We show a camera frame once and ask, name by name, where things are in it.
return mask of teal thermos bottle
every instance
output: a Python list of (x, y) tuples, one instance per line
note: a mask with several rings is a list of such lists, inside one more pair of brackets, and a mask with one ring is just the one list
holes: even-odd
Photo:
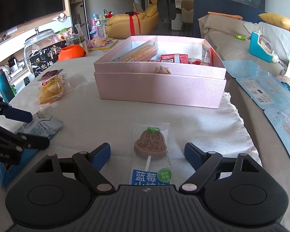
[(9, 103), (15, 97), (3, 69), (0, 69), (0, 93), (6, 103)]

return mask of chair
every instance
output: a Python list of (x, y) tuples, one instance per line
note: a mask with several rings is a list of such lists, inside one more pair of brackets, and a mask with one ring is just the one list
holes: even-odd
[[(138, 27), (138, 18), (135, 15), (132, 17), (136, 35), (150, 35), (156, 28), (159, 21), (157, 1), (158, 0), (151, 0), (152, 5), (150, 5), (144, 12), (138, 14), (141, 32)], [(112, 16), (105, 26), (105, 32), (107, 37), (114, 39), (126, 39), (130, 37), (129, 15), (121, 14)]]
[(190, 32), (190, 25), (193, 27), (193, 0), (182, 0), (182, 27), (179, 35), (181, 35), (182, 30), (185, 25), (189, 25), (188, 35)]
[(136, 13), (144, 13), (144, 10), (139, 3), (133, 3), (133, 11)]

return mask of barcode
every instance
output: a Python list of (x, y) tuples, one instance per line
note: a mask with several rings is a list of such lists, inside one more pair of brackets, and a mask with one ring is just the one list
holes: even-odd
[(260, 103), (264, 103), (263, 98), (256, 98)]

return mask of yellow armchair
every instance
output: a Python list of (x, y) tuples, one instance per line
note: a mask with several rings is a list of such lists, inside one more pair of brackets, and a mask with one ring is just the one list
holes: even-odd
[[(144, 11), (139, 13), (138, 18), (140, 20), (141, 32), (138, 27), (138, 18), (133, 16), (133, 23), (136, 35), (149, 35), (157, 26), (159, 21), (158, 0), (151, 0), (152, 4)], [(115, 39), (126, 39), (131, 36), (130, 32), (130, 17), (127, 14), (115, 15), (108, 21), (105, 32), (107, 37)]]

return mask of open pink cardboard box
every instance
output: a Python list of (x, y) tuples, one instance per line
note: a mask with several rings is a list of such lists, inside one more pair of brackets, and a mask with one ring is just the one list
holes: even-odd
[[(215, 51), (213, 66), (159, 62), (111, 62), (156, 36), (131, 36), (94, 63), (101, 99), (178, 104), (218, 108), (224, 92), (226, 68)], [(157, 36), (158, 54), (188, 54), (194, 57), (196, 44), (210, 44), (200, 38)], [(156, 74), (160, 65), (172, 74)]]

